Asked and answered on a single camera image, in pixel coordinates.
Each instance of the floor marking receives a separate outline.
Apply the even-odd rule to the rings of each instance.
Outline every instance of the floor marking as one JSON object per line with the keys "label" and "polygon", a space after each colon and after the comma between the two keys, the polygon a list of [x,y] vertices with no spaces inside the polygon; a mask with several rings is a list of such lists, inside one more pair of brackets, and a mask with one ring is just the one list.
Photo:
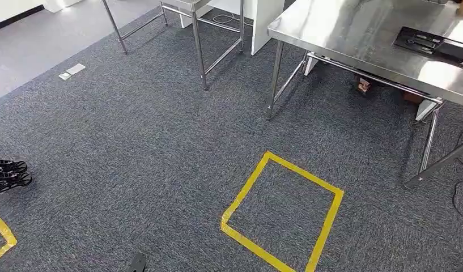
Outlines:
{"label": "floor marking", "polygon": [[240,234],[239,232],[237,232],[236,230],[234,230],[227,224],[231,215],[235,212],[238,206],[240,206],[242,200],[246,197],[246,194],[248,194],[254,182],[258,179],[258,176],[263,171],[263,168],[265,168],[266,163],[268,163],[268,160],[270,159],[288,168],[289,170],[302,175],[303,177],[313,181],[319,186],[335,194],[332,205],[330,209],[328,210],[325,221],[323,222],[323,226],[321,227],[320,235],[318,236],[318,239],[316,240],[316,244],[313,247],[313,252],[311,253],[311,256],[308,260],[307,267],[305,269],[306,272],[313,272],[316,268],[316,265],[318,264],[318,260],[320,259],[321,252],[326,243],[326,238],[328,238],[328,234],[330,233],[330,230],[332,228],[333,221],[335,220],[335,216],[338,211],[339,205],[341,203],[341,199],[343,198],[343,191],[336,188],[335,186],[331,184],[328,184],[326,181],[321,180],[318,177],[308,173],[307,171],[299,168],[298,166],[293,165],[290,162],[283,160],[282,158],[271,153],[270,151],[265,152],[265,154],[263,155],[263,158],[260,160],[260,162],[258,163],[258,166],[255,168],[251,176],[248,178],[246,184],[243,186],[240,193],[236,196],[231,206],[226,209],[223,216],[221,216],[221,230],[224,233],[226,233],[228,236],[235,239],[238,243],[248,248],[251,252],[258,255],[260,258],[262,258],[263,260],[265,260],[266,262],[274,266],[276,269],[280,271],[289,271],[289,272],[294,271],[293,268],[287,266],[285,263],[278,260],[276,257],[271,255],[270,253],[260,248],[260,246],[253,243],[248,238],[246,238],[245,236],[243,236],[242,234]]}
{"label": "floor marking", "polygon": [[0,233],[6,240],[6,244],[0,248],[0,258],[18,242],[6,223],[0,218]]}

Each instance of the black plastic part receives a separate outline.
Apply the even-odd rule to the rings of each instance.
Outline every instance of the black plastic part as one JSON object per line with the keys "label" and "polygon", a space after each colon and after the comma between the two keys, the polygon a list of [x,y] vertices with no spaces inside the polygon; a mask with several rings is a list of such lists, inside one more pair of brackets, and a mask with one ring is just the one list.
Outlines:
{"label": "black plastic part", "polygon": [[28,186],[32,182],[29,173],[2,173],[0,172],[0,194],[18,186]]}
{"label": "black plastic part", "polygon": [[134,255],[133,261],[128,268],[128,272],[143,272],[146,266],[146,255],[141,252],[137,252]]}
{"label": "black plastic part", "polygon": [[394,45],[463,66],[463,42],[417,29],[402,27]]}
{"label": "black plastic part", "polygon": [[24,173],[28,170],[28,165],[24,161],[0,160],[0,172]]}

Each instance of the stainless steel table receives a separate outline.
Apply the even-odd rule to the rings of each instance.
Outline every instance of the stainless steel table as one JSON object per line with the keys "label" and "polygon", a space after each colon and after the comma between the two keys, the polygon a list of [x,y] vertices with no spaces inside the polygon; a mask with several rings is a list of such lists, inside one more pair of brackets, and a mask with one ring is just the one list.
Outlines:
{"label": "stainless steel table", "polygon": [[[198,18],[198,16],[196,15],[196,11],[198,11],[201,7],[203,7],[206,4],[208,4],[209,2],[211,2],[211,0],[163,0],[162,2],[160,2],[161,12],[158,15],[154,16],[153,18],[151,18],[150,20],[148,20],[144,24],[137,26],[136,28],[132,29],[131,31],[129,31],[128,33],[126,33],[124,35],[120,34],[120,32],[118,30],[118,27],[116,26],[113,15],[111,14],[111,11],[109,9],[107,0],[102,0],[102,1],[103,1],[103,4],[104,4],[104,7],[106,9],[106,12],[108,13],[109,20],[111,21],[113,29],[114,29],[116,35],[118,36],[118,41],[120,42],[121,46],[123,47],[123,51],[124,51],[125,54],[127,54],[128,51],[126,50],[124,40],[126,38],[128,38],[129,36],[131,36],[132,34],[136,33],[136,31],[139,31],[144,26],[150,24],[151,22],[153,22],[154,20],[156,20],[157,18],[159,18],[161,16],[163,16],[164,24],[166,26],[168,25],[168,20],[166,18],[166,13],[164,12],[164,10],[173,11],[173,12],[176,12],[176,13],[181,14],[183,16],[191,18],[192,19],[192,25],[193,25],[194,41],[195,41],[196,51],[197,51],[197,55],[198,55],[199,71],[201,73],[200,77],[201,77],[201,79],[203,81],[202,86],[203,86],[204,90],[208,89],[208,85],[206,83],[206,75],[221,60],[223,60],[239,44],[241,44],[240,53],[243,52],[243,49],[244,49],[244,38],[243,38],[243,36],[244,36],[244,10],[243,10],[243,8],[244,8],[244,0],[239,0],[240,1],[240,7],[241,7],[241,9],[240,9],[240,28],[239,29],[234,28],[234,27],[230,27],[230,26],[227,26],[227,25],[224,25],[224,24],[219,24],[219,23],[216,23],[216,22],[211,21],[211,20]],[[163,4],[163,2],[168,3],[170,5],[174,5],[178,9],[175,9],[175,8],[173,8],[171,6],[166,6],[166,5]],[[201,52],[201,41],[199,39],[198,21],[204,22],[204,23],[207,23],[207,24],[211,24],[213,26],[220,27],[220,28],[232,31],[232,32],[237,32],[237,33],[240,34],[240,37],[233,43],[233,45],[231,45],[207,69],[205,69],[205,66],[204,66],[204,63],[203,63],[203,54]]]}
{"label": "stainless steel table", "polygon": [[[393,45],[402,26],[463,42],[463,18],[457,5],[423,0],[296,0],[268,26],[278,40],[267,116],[300,71],[317,61],[419,95],[436,103],[419,174],[405,183],[412,187],[463,153],[463,144],[427,168],[438,111],[444,100],[463,105],[463,67],[437,61]],[[303,60],[283,87],[277,79],[288,43],[305,49]]]}

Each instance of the metal frame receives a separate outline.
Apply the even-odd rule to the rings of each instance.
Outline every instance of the metal frame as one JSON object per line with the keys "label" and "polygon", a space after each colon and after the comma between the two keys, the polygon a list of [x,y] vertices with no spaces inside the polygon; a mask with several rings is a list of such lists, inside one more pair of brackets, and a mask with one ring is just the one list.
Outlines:
{"label": "metal frame", "polygon": [[345,69],[347,71],[350,71],[352,73],[361,75],[361,76],[366,77],[366,78],[370,78],[372,80],[375,80],[375,81],[378,81],[380,83],[386,84],[388,86],[397,88],[399,90],[418,95],[418,96],[420,96],[420,97],[422,97],[422,98],[424,98],[426,100],[429,100],[429,101],[432,101],[432,102],[436,103],[436,107],[433,110],[433,115],[432,115],[432,120],[431,120],[431,123],[430,123],[430,128],[428,130],[427,141],[426,141],[425,147],[423,149],[423,156],[422,156],[422,161],[421,161],[421,164],[420,164],[420,169],[419,169],[418,175],[416,175],[415,177],[413,177],[411,180],[409,180],[408,182],[406,182],[404,184],[404,186],[406,188],[410,188],[411,186],[415,185],[416,183],[426,179],[431,174],[433,174],[435,171],[437,171],[441,167],[445,166],[446,164],[450,163],[454,158],[460,156],[463,153],[463,144],[462,144],[459,147],[457,147],[456,149],[454,149],[452,152],[450,152],[447,156],[443,157],[441,160],[437,161],[435,164],[433,164],[432,166],[427,168],[428,158],[430,157],[431,144],[433,142],[433,136],[435,134],[436,124],[437,124],[437,121],[438,121],[438,112],[439,112],[439,110],[440,110],[440,108],[441,108],[441,106],[443,105],[444,102],[442,100],[440,100],[440,99],[435,98],[435,97],[430,97],[429,94],[427,94],[425,92],[418,91],[418,90],[415,90],[413,88],[398,84],[396,82],[392,82],[390,80],[387,80],[387,79],[384,79],[384,78],[369,74],[369,73],[367,73],[365,71],[358,70],[358,69],[356,69],[354,67],[347,66],[347,65],[342,64],[342,63],[337,62],[337,61],[333,61],[330,58],[317,56],[312,52],[306,52],[305,53],[305,56],[304,56],[303,60],[300,61],[300,63],[295,68],[295,70],[291,73],[291,75],[288,77],[288,79],[286,80],[284,85],[277,92],[278,75],[279,75],[279,69],[280,69],[280,65],[281,65],[281,59],[282,59],[282,56],[283,56],[283,46],[284,46],[284,42],[278,40],[277,52],[276,52],[276,57],[275,57],[275,64],[274,64],[274,68],[273,68],[273,78],[271,80],[271,95],[268,98],[268,105],[267,105],[267,110],[266,110],[266,117],[267,117],[268,120],[271,119],[271,117],[273,116],[273,106],[276,103],[276,101],[279,99],[281,94],[283,94],[283,91],[286,89],[286,87],[290,84],[290,82],[294,79],[294,77],[298,74],[299,71],[302,71],[302,72],[304,71],[306,63],[308,62],[309,58],[313,58],[315,60],[329,63],[329,64],[334,65],[336,67],[340,67],[340,68]]}
{"label": "metal frame", "polygon": [[[182,12],[180,10],[172,8],[170,6],[163,5],[163,3],[160,2],[160,7],[161,7],[160,14],[154,16],[149,21],[147,21],[144,24],[134,28],[133,30],[131,30],[130,32],[128,32],[128,33],[126,33],[126,34],[124,34],[122,36],[121,36],[121,34],[120,34],[119,30],[118,30],[118,27],[116,26],[116,22],[114,21],[113,15],[111,14],[108,3],[106,2],[106,0],[102,0],[102,1],[103,1],[103,4],[104,4],[104,7],[106,9],[106,12],[108,13],[109,20],[111,21],[111,24],[113,25],[113,29],[114,29],[116,35],[118,36],[118,40],[119,40],[121,46],[123,47],[123,51],[124,51],[125,54],[127,54],[128,51],[126,50],[124,40],[126,38],[128,38],[129,36],[131,36],[132,34],[136,33],[136,31],[139,31],[140,29],[142,29],[146,25],[150,24],[151,22],[153,22],[154,20],[156,20],[160,16],[163,16],[165,25],[168,25],[168,19],[166,17],[166,13],[164,12],[164,10],[169,10],[169,11],[172,11],[172,12],[178,13],[180,15],[191,18],[192,25],[193,25],[194,41],[195,41],[196,51],[197,51],[197,56],[198,56],[198,66],[199,66],[199,71],[201,73],[201,79],[203,80],[202,88],[204,90],[208,89],[208,85],[206,83],[206,75],[220,61],[222,61],[235,47],[237,47],[239,44],[241,44],[240,53],[242,53],[243,50],[244,50],[244,0],[240,0],[240,28],[239,29],[234,28],[234,27],[230,27],[230,26],[227,26],[227,25],[224,25],[224,24],[219,24],[219,23],[216,23],[214,21],[207,20],[207,19],[199,18],[196,15],[196,11],[191,11],[190,14],[187,14],[185,12]],[[211,64],[210,67],[208,67],[207,69],[205,69],[204,62],[203,62],[203,53],[201,51],[201,40],[199,38],[198,22],[211,24],[212,26],[216,26],[216,27],[223,28],[223,29],[226,29],[226,30],[232,31],[232,32],[237,32],[237,33],[240,34],[240,37],[233,43],[233,45],[231,45],[221,56],[219,56],[218,59],[216,59],[216,61],[214,61],[213,64]]]}

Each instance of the electrical cord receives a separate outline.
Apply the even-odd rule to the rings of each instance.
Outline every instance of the electrical cord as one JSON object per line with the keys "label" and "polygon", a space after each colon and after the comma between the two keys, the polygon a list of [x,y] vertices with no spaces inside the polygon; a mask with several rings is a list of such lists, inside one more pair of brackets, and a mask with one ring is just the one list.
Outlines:
{"label": "electrical cord", "polygon": [[[456,145],[455,145],[455,148],[456,148],[457,146],[460,145],[460,140],[461,140],[461,137],[462,137],[462,136],[463,136],[463,130],[462,130],[462,132],[460,133],[460,136],[458,136],[458,140],[457,140],[457,143],[456,143]],[[457,161],[458,161],[461,165],[463,165],[463,161],[462,161],[460,158],[457,158]],[[453,192],[453,197],[452,197],[453,207],[454,207],[455,210],[458,212],[458,214],[461,215],[461,217],[463,217],[463,214],[460,212],[460,210],[459,210],[458,207],[456,206],[455,198],[456,198],[456,194],[457,194],[457,188],[458,188],[458,186],[459,186],[460,184],[462,184],[462,183],[463,183],[463,180],[462,180],[462,181],[459,181],[459,182],[457,182],[457,183],[455,183],[454,192]]]}
{"label": "electrical cord", "polygon": [[[455,145],[455,148],[456,148],[457,146],[460,145],[460,140],[461,140],[461,137],[462,137],[462,136],[463,136],[463,130],[462,130],[462,132],[460,133],[460,136],[458,136],[458,140],[457,140],[457,143],[456,143],[456,145]],[[457,161],[458,161],[461,165],[463,165],[463,161],[462,161],[460,158],[457,158]]]}
{"label": "electrical cord", "polygon": [[453,207],[455,208],[455,210],[461,215],[461,217],[463,217],[463,214],[460,212],[460,210],[458,209],[458,207],[456,206],[456,203],[455,203],[455,198],[456,198],[456,192],[457,192],[457,188],[460,184],[463,183],[463,180],[462,181],[459,181],[457,183],[455,183],[455,191],[453,192],[453,199],[452,199],[452,202],[453,202]]}
{"label": "electrical cord", "polygon": [[[227,23],[230,23],[232,22],[233,20],[236,20],[236,21],[239,21],[240,19],[239,18],[236,18],[235,17],[235,14],[231,13],[231,16],[230,15],[227,15],[227,14],[220,14],[220,15],[217,15],[215,17],[213,17],[213,21],[215,23],[218,23],[218,24],[227,24]],[[227,20],[224,20],[224,21],[221,21],[221,20],[218,20],[218,18],[221,18],[221,17],[225,17],[225,18],[228,18]],[[245,22],[245,26],[248,26],[248,27],[252,27],[253,24],[250,24],[250,23],[247,23]]]}

